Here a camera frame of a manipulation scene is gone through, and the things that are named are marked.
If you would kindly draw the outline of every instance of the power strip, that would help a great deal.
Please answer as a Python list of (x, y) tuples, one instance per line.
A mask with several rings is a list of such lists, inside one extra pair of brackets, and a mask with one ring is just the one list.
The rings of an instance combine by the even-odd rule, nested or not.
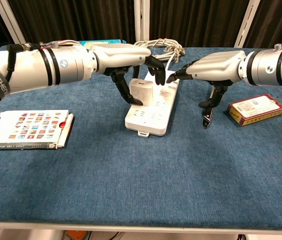
[[(166, 71), (165, 78), (167, 79), (174, 71)], [(149, 135), (163, 136), (166, 134), (170, 114), (177, 94), (179, 79), (169, 84), (157, 85), (155, 77), (149, 72), (144, 80), (134, 82), (140, 84), (139, 91), (136, 85), (131, 85), (130, 92), (135, 97), (140, 99), (140, 90), (145, 86), (143, 92), (146, 95), (145, 99), (140, 99), (143, 104), (147, 102), (148, 105), (137, 106), (132, 105), (125, 117), (125, 127), (132, 131), (137, 131), (140, 137), (148, 138)], [(149, 83), (153, 89), (152, 95), (149, 95)]]

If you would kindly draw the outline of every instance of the cardboard box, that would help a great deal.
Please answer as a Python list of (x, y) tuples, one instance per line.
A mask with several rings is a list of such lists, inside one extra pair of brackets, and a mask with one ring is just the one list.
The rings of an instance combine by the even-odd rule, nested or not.
[(231, 102), (227, 112), (240, 126), (246, 126), (282, 115), (282, 104), (266, 93)]

